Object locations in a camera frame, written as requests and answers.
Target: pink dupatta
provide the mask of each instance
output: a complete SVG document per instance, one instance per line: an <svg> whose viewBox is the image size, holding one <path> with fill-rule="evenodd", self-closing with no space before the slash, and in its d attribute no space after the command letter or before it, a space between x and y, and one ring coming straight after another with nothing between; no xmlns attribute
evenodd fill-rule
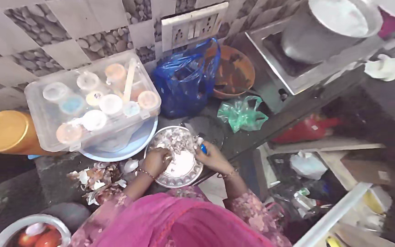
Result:
<svg viewBox="0 0 395 247"><path fill-rule="evenodd" d="M99 231L95 247L274 247L234 213L164 193L140 198Z"/></svg>

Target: tomato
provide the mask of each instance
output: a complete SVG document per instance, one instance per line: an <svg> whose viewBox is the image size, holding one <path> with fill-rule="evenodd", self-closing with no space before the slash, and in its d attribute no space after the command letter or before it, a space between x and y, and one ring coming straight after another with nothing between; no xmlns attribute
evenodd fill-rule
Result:
<svg viewBox="0 0 395 247"><path fill-rule="evenodd" d="M37 240L40 237L41 237L41 234L38 234L35 236L27 236L27 234L21 233L21 235L19 235L18 244L22 247L34 246L34 244L37 242Z"/></svg>
<svg viewBox="0 0 395 247"><path fill-rule="evenodd" d="M61 244L61 235L58 230L51 230L37 240L35 247L57 247Z"/></svg>
<svg viewBox="0 0 395 247"><path fill-rule="evenodd" d="M56 231L57 231L57 228L56 228L55 226L53 226L53 225L47 224L47 227L48 227L48 229L50 229L50 230L56 230Z"/></svg>

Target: transparent plastic box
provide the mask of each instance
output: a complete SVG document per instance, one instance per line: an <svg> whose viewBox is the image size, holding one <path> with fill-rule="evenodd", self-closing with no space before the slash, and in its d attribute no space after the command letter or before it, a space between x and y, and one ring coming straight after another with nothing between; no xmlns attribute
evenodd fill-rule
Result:
<svg viewBox="0 0 395 247"><path fill-rule="evenodd" d="M158 115L161 106L133 51L43 77L30 83L25 95L40 146L50 152L95 145Z"/></svg>

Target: blue knife handle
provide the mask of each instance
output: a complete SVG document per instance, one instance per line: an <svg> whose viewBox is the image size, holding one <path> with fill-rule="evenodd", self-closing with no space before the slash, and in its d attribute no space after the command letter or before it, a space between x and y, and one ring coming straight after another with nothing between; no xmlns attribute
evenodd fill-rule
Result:
<svg viewBox="0 0 395 247"><path fill-rule="evenodd" d="M204 154L208 154L207 148L204 146L204 144L200 145L200 149L202 150L202 152L204 152Z"/></svg>

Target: black granite countertop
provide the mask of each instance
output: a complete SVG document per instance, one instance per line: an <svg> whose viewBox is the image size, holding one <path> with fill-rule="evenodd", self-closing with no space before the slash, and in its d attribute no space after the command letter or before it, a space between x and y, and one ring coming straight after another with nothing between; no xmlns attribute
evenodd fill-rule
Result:
<svg viewBox="0 0 395 247"><path fill-rule="evenodd" d="M318 111L338 96L354 91L355 88L358 91L357 88L361 84L370 85L366 83L367 80L370 80L371 84L375 84L375 82L371 82L373 79L363 73L363 68L358 68L346 72L324 90L313 87L298 94L294 104L279 114L272 114L265 105L262 105L259 110L268 115L269 119L259 131L240 130L234 134L228 124L222 123L216 118L222 100L215 98L209 100L199 117L218 121L217 123L189 121L187 118L169 120L160 116L158 129L188 121L196 132L204 132L207 135L207 140L211 141L215 136L223 136L222 152L230 162L237 162L238 159L243 158L241 157L243 154L277 137L285 129L312 112ZM136 157L142 158L143 153L137 154ZM0 183L0 232L17 219L39 213L51 205L61 202L80 202L86 205L82 198L85 192L80 189L78 183L68 179L66 175L72 171L92 167L95 163L94 160L90 160L80 153L68 153L62 156L39 157L35 163L36 170L30 170L19 176L14 175L16 177ZM214 172L211 170L205 169L195 184L201 183L213 174ZM166 190L166 188L153 183L148 192L156 193Z"/></svg>
<svg viewBox="0 0 395 247"><path fill-rule="evenodd" d="M326 105L347 88L363 80L363 78L366 78L363 70L356 69L338 78L335 82L325 87L324 91L321 89L321 94L318 94L320 92L318 88L312 87L297 95L296 101L298 103L293 104L288 110L276 115L272 114L263 103L258 110L265 113L269 119L258 131L247 132L240 130L237 133L233 133L227 123L223 123L216 117L217 110L222 102L222 100L216 98L211 98L207 106L194 118L166 119L160 116L157 129L165 126L181 125L184 122L189 123L195 132L198 134L203 132L205 134L204 138L209 141L213 140L215 136L217 136L216 139L218 141L221 141L223 138L222 153L230 162L233 162L244 152L256 149L273 137L277 137L284 129L294 125L303 117ZM143 151L135 155L135 158L142 159ZM94 162L94 160L90 160L80 153L37 158L36 167L45 201L49 205L68 201L86 204L85 200L81 198L85 192L80 189L77 182L67 179L66 174L72 171L83 170L89 166L92 167ZM195 184L201 183L212 175L214 175L214 172L205 168ZM166 188L153 183L148 193L163 192L166 190Z"/></svg>

